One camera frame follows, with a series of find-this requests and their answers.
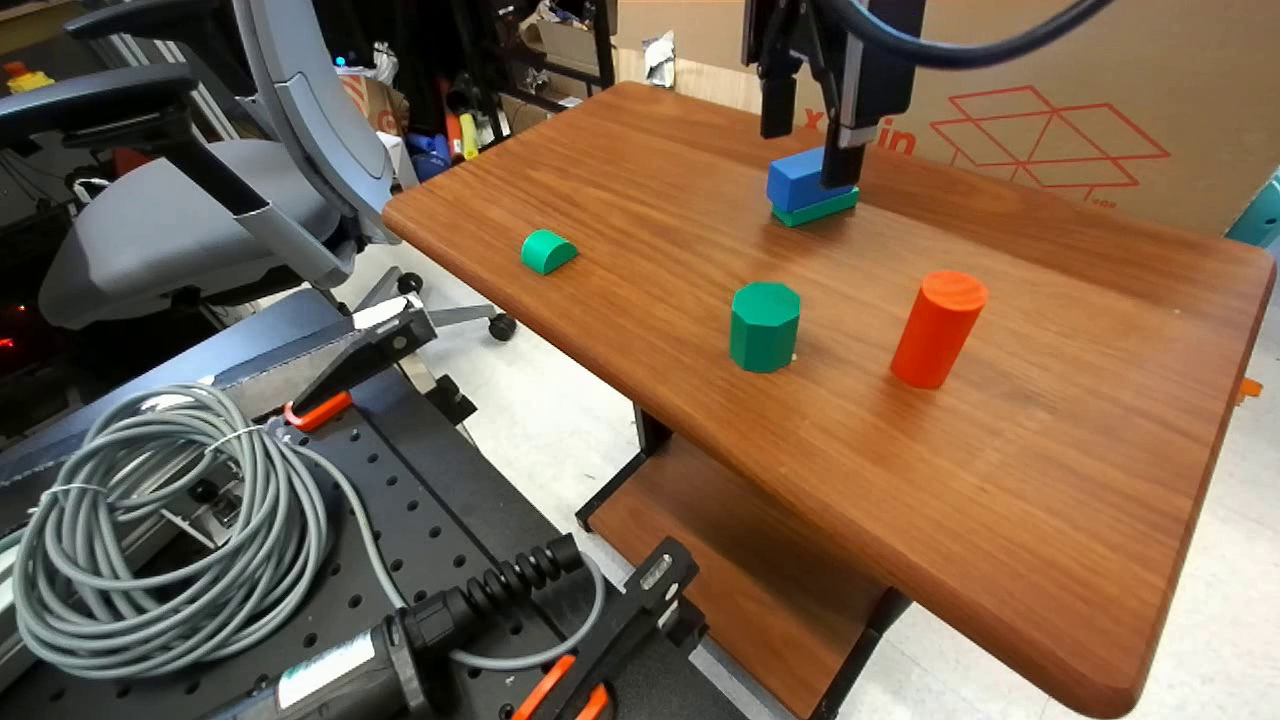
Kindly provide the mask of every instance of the office chair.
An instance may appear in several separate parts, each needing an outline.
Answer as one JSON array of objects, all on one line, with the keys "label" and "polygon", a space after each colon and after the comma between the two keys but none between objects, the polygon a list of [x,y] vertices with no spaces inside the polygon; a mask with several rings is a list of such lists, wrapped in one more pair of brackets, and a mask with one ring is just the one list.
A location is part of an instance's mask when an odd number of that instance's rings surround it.
[{"label": "office chair", "polygon": [[[207,9],[215,4],[120,4],[82,25],[82,37],[125,27],[160,37],[176,17]],[[158,153],[73,219],[42,282],[47,323],[127,319],[195,297],[245,298],[278,266],[314,286],[335,286],[364,243],[388,240],[379,210],[398,193],[393,165],[329,63],[314,0],[235,0],[235,27],[257,79],[251,104],[274,138],[201,142],[185,66],[96,71],[0,99],[0,134],[61,129],[70,142],[145,138]],[[480,317],[495,340],[517,331],[492,304],[430,317],[435,323]]]}]

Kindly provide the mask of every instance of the table top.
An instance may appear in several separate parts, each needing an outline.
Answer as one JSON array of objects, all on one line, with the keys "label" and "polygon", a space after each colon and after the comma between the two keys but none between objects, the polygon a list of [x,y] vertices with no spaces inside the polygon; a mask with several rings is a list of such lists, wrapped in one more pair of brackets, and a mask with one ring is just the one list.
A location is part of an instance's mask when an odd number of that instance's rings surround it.
[{"label": "table top", "polygon": [[[393,199],[388,225],[865,573],[1098,717],[1135,702],[1272,286],[1246,243],[870,153],[865,202],[767,215],[745,110],[613,86]],[[580,254],[519,266],[533,227]],[[925,273],[992,293],[941,393],[890,377]],[[727,360],[733,293],[804,297],[795,362]]]}]

